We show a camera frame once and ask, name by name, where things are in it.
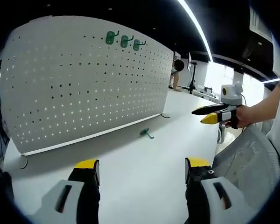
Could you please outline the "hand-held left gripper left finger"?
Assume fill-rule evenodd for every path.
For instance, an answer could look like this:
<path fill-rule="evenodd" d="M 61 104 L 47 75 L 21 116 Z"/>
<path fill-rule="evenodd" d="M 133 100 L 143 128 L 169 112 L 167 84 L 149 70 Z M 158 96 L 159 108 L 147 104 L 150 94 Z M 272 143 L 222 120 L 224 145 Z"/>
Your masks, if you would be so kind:
<path fill-rule="evenodd" d="M 34 224 L 98 224 L 99 160 L 79 162 L 67 180 L 60 180 L 43 197 L 32 215 Z"/>

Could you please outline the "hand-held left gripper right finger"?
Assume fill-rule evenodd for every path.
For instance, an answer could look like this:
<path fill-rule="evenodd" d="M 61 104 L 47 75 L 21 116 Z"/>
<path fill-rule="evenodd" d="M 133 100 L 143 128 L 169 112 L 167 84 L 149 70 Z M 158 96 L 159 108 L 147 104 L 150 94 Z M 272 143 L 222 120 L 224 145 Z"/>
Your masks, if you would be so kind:
<path fill-rule="evenodd" d="M 185 158 L 187 224 L 246 224 L 250 206 L 243 193 L 224 177 L 216 177 L 205 159 Z"/>

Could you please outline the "person's right hand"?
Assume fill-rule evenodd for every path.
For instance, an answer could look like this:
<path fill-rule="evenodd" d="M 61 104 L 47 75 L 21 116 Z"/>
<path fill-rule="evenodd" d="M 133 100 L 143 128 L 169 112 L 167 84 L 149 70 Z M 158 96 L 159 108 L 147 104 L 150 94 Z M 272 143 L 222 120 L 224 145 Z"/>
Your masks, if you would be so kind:
<path fill-rule="evenodd" d="M 237 107 L 236 116 L 238 118 L 237 128 L 244 128 L 257 122 L 253 106 L 241 105 Z"/>

